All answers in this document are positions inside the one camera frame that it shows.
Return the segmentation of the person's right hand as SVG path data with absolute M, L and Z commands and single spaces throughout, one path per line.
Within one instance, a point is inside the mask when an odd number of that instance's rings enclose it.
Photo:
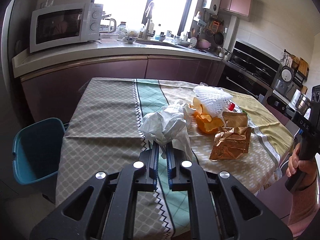
M 295 146 L 291 157 L 289 157 L 286 175 L 288 178 L 302 171 L 305 173 L 304 178 L 297 185 L 296 190 L 303 191 L 307 189 L 317 178 L 317 164 L 315 160 L 300 160 L 300 142 Z

